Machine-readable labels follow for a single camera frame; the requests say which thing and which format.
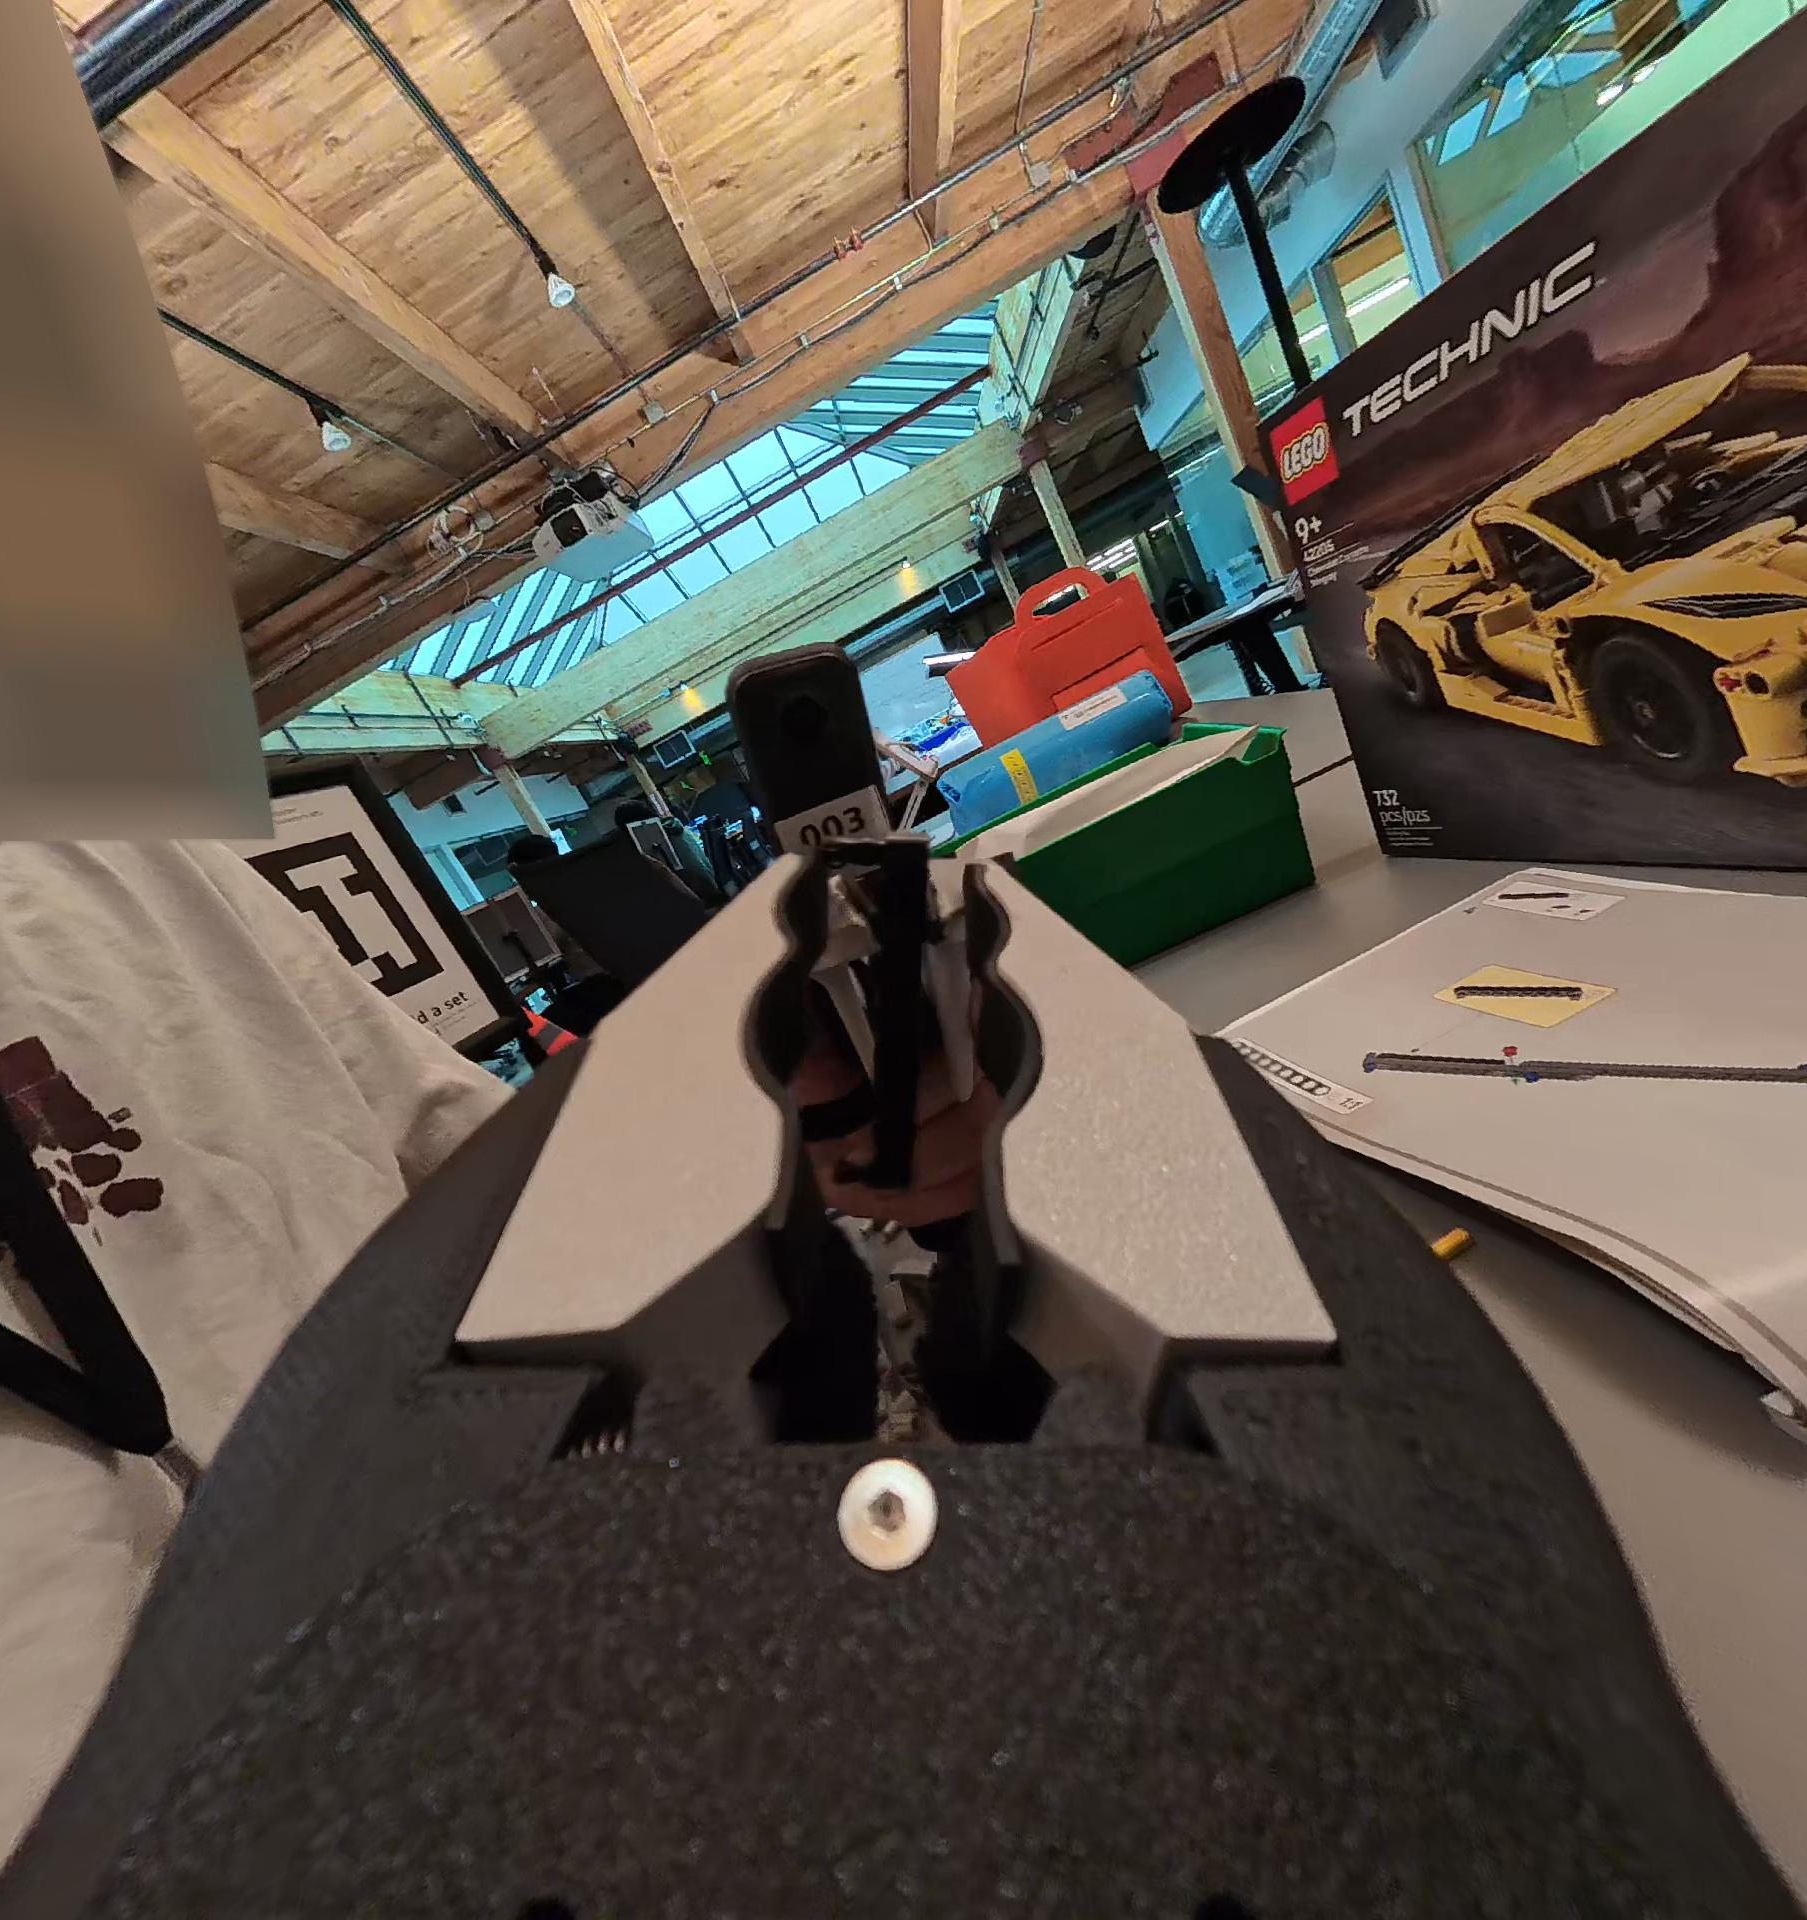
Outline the silver air duct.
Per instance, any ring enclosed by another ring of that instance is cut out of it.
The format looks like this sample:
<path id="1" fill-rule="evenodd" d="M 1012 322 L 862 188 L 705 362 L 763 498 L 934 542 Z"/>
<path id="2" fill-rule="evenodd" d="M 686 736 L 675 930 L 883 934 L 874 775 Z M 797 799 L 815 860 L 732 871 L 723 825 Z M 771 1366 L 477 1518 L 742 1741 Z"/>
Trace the silver air duct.
<path id="1" fill-rule="evenodd" d="M 1266 226 L 1283 225 L 1301 195 L 1323 182 L 1337 160 L 1334 128 L 1307 104 L 1298 76 L 1283 76 L 1232 102 L 1203 130 L 1214 130 L 1232 115 L 1250 115 L 1250 130 L 1266 135 L 1246 160 L 1256 188 L 1258 213 Z"/>

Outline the open instruction booklet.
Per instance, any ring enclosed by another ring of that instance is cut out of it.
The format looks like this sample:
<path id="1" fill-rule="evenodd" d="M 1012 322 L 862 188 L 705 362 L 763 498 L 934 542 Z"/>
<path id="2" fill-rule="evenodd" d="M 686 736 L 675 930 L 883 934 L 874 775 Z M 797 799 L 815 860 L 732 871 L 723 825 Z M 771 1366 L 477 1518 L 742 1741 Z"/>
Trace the open instruction booklet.
<path id="1" fill-rule="evenodd" d="M 1221 1039 L 1723 1348 L 1807 1446 L 1807 897 L 1520 868 Z"/>

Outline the black white marker sign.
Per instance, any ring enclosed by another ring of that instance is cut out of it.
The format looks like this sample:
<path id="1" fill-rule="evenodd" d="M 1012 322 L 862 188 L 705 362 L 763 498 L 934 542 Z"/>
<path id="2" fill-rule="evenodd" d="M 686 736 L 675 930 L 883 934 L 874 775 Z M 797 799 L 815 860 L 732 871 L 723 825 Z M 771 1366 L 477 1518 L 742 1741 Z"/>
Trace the black white marker sign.
<path id="1" fill-rule="evenodd" d="M 269 779 L 271 837 L 236 851 L 387 1004 L 488 1061 L 530 1024 L 411 830 L 359 767 Z"/>

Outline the black lego beam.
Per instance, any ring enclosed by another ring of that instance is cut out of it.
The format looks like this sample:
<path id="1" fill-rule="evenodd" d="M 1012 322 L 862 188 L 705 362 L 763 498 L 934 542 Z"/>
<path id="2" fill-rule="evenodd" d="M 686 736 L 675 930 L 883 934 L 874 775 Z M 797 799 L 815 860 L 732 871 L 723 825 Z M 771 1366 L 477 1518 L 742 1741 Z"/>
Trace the black lego beam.
<path id="1" fill-rule="evenodd" d="M 870 1156 L 850 1161 L 844 1177 L 872 1189 L 905 1189 L 915 1171 L 915 1107 L 922 1053 L 922 959 L 931 944 L 931 851 L 908 834 L 845 839 L 831 846 L 829 865 L 859 872 L 872 890 L 874 955 L 868 965 L 872 1022 Z"/>

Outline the person's left hand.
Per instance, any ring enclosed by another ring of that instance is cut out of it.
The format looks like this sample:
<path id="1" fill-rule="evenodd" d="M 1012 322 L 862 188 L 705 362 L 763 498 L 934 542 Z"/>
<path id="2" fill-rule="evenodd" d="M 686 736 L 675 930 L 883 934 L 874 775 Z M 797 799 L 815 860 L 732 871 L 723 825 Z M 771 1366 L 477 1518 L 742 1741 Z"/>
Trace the person's left hand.
<path id="1" fill-rule="evenodd" d="M 829 1112 L 824 1132 L 805 1142 L 826 1206 L 912 1233 L 971 1211 L 980 1198 L 986 1132 L 999 1110 L 986 1081 L 978 1078 L 958 1098 L 942 1053 L 927 1057 L 915 1084 L 913 1180 L 905 1187 L 870 1187 L 850 1175 L 874 1151 L 870 1127 L 850 1129 L 841 1115 L 844 1104 L 864 1089 L 859 1063 L 833 1041 L 814 1043 L 788 1082 L 804 1115 Z"/>

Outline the white ceiling projector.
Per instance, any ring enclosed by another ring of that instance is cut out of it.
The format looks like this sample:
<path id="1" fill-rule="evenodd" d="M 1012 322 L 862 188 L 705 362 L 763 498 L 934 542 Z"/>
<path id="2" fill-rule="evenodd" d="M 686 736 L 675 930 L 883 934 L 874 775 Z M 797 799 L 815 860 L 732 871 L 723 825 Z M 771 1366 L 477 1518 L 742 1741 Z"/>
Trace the white ceiling projector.
<path id="1" fill-rule="evenodd" d="M 654 551 L 643 519 L 600 473 L 561 479 L 538 503 L 530 554 L 557 579 L 593 586 Z"/>

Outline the lego set box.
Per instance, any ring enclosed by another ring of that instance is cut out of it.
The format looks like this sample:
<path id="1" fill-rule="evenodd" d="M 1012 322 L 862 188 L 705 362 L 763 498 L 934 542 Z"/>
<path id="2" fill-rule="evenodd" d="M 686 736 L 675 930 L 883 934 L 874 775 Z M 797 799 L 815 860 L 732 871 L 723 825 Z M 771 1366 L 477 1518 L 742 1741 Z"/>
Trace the lego set box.
<path id="1" fill-rule="evenodd" d="M 1807 872 L 1807 13 L 1266 448 L 1384 851 Z"/>

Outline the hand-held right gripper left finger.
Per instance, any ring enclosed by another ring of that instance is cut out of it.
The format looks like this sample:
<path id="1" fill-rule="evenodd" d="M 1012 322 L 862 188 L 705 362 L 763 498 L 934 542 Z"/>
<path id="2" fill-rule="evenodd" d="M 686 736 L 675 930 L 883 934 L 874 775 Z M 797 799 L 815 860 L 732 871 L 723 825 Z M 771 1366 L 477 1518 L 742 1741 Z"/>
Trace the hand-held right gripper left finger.
<path id="1" fill-rule="evenodd" d="M 710 1388 L 784 1442 L 877 1431 L 877 1301 L 792 1089 L 814 1041 L 826 871 L 784 855 L 584 1048 L 456 1341 Z"/>

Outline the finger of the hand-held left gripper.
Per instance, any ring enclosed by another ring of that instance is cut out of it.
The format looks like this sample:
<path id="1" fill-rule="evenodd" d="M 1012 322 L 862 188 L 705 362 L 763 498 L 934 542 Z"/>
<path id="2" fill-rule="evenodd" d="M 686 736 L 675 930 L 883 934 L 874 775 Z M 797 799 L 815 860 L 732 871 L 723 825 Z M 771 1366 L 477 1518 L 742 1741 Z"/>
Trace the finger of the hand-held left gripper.
<path id="1" fill-rule="evenodd" d="M 877 953 L 874 930 L 848 876 L 831 876 L 824 899 L 826 944 L 820 951 L 820 988 L 851 1051 L 874 1053 L 872 988 L 866 983 Z"/>
<path id="2" fill-rule="evenodd" d="M 977 1039 L 973 1024 L 974 976 L 971 971 L 963 904 L 928 902 L 922 948 L 922 983 L 939 1030 L 939 1060 L 954 1098 L 977 1092 Z"/>

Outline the orange fabric bag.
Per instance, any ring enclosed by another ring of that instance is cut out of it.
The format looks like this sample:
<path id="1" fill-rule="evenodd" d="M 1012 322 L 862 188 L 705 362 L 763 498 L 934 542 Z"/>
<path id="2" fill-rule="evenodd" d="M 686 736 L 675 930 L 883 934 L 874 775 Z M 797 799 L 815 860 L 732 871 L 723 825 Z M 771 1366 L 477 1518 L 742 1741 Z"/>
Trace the orange fabric bag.
<path id="1" fill-rule="evenodd" d="M 1180 717 L 1192 697 L 1144 586 L 1063 569 L 1028 588 L 1012 622 L 948 675 L 982 748 L 1038 726 L 1133 675 L 1151 675 Z"/>

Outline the black office chair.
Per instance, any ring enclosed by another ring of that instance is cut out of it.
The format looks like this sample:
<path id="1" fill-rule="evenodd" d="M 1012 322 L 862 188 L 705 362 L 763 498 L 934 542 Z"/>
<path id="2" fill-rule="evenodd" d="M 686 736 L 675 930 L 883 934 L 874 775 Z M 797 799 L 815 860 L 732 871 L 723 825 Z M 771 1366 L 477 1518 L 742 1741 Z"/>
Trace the black office chair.
<path id="1" fill-rule="evenodd" d="M 632 991 L 712 918 L 690 884 L 626 834 L 509 865 L 518 887 L 601 973 Z"/>

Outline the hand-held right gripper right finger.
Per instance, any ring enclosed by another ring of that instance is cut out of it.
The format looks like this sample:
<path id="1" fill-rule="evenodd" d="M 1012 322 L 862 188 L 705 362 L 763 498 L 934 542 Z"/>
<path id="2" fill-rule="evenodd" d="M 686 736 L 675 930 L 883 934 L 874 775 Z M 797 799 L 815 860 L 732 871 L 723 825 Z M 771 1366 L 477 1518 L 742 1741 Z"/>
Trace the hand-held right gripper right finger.
<path id="1" fill-rule="evenodd" d="M 1188 1375 L 1329 1364 L 1337 1331 L 1203 1041 L 1009 868 L 963 904 L 978 1208 L 939 1262 L 924 1391 L 954 1442 L 1028 1441 L 1072 1383 L 1158 1435 Z"/>

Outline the green plastic bin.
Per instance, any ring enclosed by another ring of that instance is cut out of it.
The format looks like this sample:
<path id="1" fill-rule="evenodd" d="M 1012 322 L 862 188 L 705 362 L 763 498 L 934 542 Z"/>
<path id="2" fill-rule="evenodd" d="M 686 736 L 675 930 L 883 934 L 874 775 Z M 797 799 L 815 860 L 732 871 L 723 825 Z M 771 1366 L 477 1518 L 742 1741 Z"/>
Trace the green plastic bin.
<path id="1" fill-rule="evenodd" d="M 1191 725 L 939 851 L 1013 875 L 1125 966 L 1315 880 L 1283 729 Z"/>

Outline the black ceiling pipe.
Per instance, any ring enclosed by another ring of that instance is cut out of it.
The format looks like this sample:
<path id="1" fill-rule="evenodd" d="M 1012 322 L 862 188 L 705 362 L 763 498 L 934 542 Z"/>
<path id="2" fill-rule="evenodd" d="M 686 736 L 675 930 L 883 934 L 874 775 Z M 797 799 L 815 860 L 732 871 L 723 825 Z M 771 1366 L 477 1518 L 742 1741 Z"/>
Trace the black ceiling pipe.
<path id="1" fill-rule="evenodd" d="M 114 1 L 90 20 L 65 24 L 62 36 L 105 135 L 169 84 L 182 82 L 191 102 L 324 16 L 334 16 L 326 1 Z"/>

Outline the blue plastic roll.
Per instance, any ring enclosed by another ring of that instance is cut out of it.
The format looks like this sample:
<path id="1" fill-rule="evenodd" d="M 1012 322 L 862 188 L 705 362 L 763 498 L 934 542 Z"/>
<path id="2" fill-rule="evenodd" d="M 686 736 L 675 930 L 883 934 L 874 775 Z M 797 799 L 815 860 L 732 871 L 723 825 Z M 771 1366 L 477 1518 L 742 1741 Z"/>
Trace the blue plastic roll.
<path id="1" fill-rule="evenodd" d="M 978 749 L 939 776 L 954 839 L 988 829 L 1114 760 L 1167 743 L 1176 723 L 1174 697 L 1143 671 Z"/>

